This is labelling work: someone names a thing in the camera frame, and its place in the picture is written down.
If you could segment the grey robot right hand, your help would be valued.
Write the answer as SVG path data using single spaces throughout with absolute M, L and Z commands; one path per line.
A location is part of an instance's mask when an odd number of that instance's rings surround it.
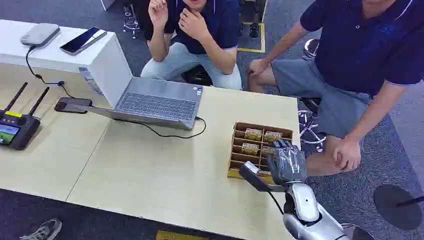
M 267 165 L 273 182 L 283 186 L 291 182 L 303 183 L 307 178 L 305 153 L 288 140 L 276 140 L 273 154 L 267 156 Z

